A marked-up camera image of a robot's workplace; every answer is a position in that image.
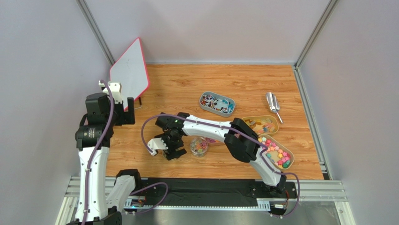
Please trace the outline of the clear plastic jar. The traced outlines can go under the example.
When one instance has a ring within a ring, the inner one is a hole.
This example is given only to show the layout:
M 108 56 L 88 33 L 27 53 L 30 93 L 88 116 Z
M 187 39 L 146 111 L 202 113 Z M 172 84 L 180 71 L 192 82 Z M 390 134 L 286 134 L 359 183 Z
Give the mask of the clear plastic jar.
M 208 150 L 208 143 L 203 137 L 195 137 L 190 143 L 190 149 L 194 156 L 203 157 Z

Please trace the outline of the pink tray of gummy candies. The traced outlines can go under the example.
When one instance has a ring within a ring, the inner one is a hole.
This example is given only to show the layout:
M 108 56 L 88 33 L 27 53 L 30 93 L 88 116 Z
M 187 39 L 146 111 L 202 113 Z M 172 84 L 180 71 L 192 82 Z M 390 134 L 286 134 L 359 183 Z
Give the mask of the pink tray of gummy candies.
M 205 138 L 206 142 L 208 143 L 209 146 L 220 146 L 220 145 L 224 145 L 224 142 L 215 140 L 215 139 L 211 139 L 211 138 Z

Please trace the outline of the yellow tray of popsicle candies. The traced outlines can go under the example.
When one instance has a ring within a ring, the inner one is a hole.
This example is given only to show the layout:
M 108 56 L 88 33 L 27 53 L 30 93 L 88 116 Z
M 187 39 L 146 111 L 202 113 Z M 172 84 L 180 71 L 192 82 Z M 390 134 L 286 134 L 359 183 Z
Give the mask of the yellow tray of popsicle candies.
M 243 117 L 242 120 L 258 135 L 273 136 L 279 131 L 277 119 L 270 115 Z

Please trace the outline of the silver metal scoop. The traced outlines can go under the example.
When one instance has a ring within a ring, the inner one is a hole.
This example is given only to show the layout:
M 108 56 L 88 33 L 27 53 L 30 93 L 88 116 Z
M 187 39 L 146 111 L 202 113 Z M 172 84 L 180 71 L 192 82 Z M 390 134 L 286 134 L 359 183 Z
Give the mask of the silver metal scoop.
M 280 110 L 280 105 L 279 102 L 277 100 L 277 97 L 275 96 L 275 94 L 273 94 L 272 92 L 267 92 L 266 93 L 266 100 L 268 102 L 269 105 L 269 110 L 273 113 L 275 113 L 280 121 L 281 124 L 283 124 L 283 120 L 281 118 L 281 116 L 279 115 L 279 110 Z

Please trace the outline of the beige tray of star candies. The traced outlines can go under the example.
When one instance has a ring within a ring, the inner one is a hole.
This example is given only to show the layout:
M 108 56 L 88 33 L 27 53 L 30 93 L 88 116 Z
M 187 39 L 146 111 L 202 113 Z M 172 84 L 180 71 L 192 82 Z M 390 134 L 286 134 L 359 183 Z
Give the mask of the beige tray of star candies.
M 295 157 L 288 148 L 266 134 L 261 134 L 258 140 L 266 146 L 266 148 L 262 148 L 263 150 L 266 150 L 264 155 L 276 168 L 287 170 L 292 166 Z

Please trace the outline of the gold metal jar lid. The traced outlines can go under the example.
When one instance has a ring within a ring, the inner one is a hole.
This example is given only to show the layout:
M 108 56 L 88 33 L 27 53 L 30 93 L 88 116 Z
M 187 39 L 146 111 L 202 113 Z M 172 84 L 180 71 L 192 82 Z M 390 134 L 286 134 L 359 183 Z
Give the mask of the gold metal jar lid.
M 165 150 L 162 150 L 162 156 L 163 156 L 164 158 L 167 158 L 168 153 L 167 153 Z

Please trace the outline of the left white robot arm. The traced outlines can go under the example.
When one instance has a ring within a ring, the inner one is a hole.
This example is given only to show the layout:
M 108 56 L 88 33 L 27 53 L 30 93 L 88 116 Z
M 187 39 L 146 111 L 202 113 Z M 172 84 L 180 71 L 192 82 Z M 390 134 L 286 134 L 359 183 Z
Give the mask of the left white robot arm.
M 128 196 L 142 186 L 137 169 L 119 171 L 113 189 L 105 193 L 105 172 L 113 126 L 125 113 L 106 93 L 87 96 L 87 114 L 75 133 L 80 159 L 80 195 L 72 225 L 120 225 Z

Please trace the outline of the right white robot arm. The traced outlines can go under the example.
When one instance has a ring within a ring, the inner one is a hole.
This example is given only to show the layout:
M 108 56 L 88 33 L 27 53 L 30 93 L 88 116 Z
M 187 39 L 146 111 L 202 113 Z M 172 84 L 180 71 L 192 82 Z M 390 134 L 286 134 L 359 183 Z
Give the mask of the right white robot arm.
M 155 124 L 163 133 L 147 143 L 148 151 L 153 156 L 162 150 L 167 159 L 178 158 L 185 153 L 181 150 L 183 136 L 206 137 L 224 143 L 233 158 L 249 163 L 267 186 L 279 191 L 285 188 L 287 177 L 267 157 L 268 146 L 242 119 L 222 122 L 201 119 L 184 112 L 177 115 L 161 113 L 156 116 Z

